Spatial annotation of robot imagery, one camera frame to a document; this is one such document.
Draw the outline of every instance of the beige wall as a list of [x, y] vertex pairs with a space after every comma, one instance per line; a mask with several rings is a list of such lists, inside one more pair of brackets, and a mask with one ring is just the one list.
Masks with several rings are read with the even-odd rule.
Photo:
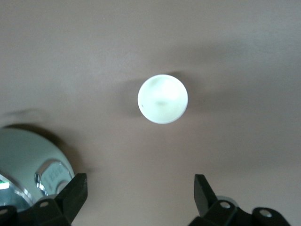
[[[80, 225], [185, 226], [193, 177], [248, 212], [301, 222], [301, 2], [0, 1], [0, 120], [65, 139], [88, 173]], [[176, 122], [139, 112], [169, 73], [190, 102]]]

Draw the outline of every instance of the white cylindrical object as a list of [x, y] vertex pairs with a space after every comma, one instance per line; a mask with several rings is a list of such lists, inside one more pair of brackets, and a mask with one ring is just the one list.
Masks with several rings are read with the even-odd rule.
[[187, 104], [186, 88], [177, 78], [167, 74], [150, 77], [138, 93], [141, 113], [154, 123], [167, 124], [177, 120]]

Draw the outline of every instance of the wall surface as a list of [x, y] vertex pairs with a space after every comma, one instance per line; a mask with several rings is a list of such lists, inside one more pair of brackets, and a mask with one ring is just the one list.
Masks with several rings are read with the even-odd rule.
[[[301, 1], [1, 0], [0, 122], [36, 123], [88, 174], [74, 226], [186, 226], [194, 174], [247, 212], [300, 225]], [[136, 102], [155, 74], [177, 121]]]

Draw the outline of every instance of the black plastic part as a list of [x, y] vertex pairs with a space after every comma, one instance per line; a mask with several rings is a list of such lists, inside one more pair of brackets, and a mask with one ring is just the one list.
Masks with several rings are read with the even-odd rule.
[[1, 226], [9, 226], [15, 223], [17, 209], [14, 206], [1, 206], [0, 212], [4, 212], [0, 214], [0, 222], [2, 222]]
[[[265, 210], [271, 213], [271, 217], [263, 216], [260, 213], [261, 210]], [[286, 219], [280, 213], [269, 208], [263, 208], [263, 207], [255, 208], [253, 210], [253, 216], [260, 224], [265, 226], [274, 226], [274, 225], [290, 226], [289, 223], [286, 221]]]
[[204, 175], [196, 174], [194, 177], [194, 200], [201, 217], [217, 201], [217, 197]]
[[14, 206], [0, 214], [0, 226], [70, 226], [87, 199], [87, 175], [77, 174], [55, 199], [43, 199], [29, 209], [16, 212]]
[[70, 181], [55, 198], [57, 205], [70, 223], [88, 197], [87, 175], [77, 174], [76, 176], [76, 180]]
[[204, 175], [195, 175], [194, 198], [200, 217], [189, 226], [290, 226], [275, 210], [260, 207], [248, 214], [229, 201], [217, 200]]
[[[222, 203], [227, 203], [229, 207], [223, 208], [221, 205]], [[211, 206], [209, 211], [204, 215], [204, 218], [216, 225], [227, 226], [233, 220], [236, 210], [234, 204], [228, 201], [219, 200]]]

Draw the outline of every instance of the metal screw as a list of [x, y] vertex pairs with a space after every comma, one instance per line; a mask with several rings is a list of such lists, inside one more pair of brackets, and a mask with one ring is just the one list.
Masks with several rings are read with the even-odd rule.
[[230, 207], [231, 207], [230, 204], [227, 202], [221, 202], [220, 205], [225, 209], [230, 209]]
[[259, 212], [260, 212], [261, 215], [263, 215], [266, 218], [271, 218], [272, 217], [272, 214], [267, 210], [260, 210]]
[[2, 214], [6, 214], [8, 212], [8, 209], [3, 209], [3, 210], [0, 210], [0, 215]]
[[48, 206], [48, 204], [49, 204], [49, 202], [42, 202], [42, 203], [40, 204], [40, 207], [42, 208], [42, 207]]

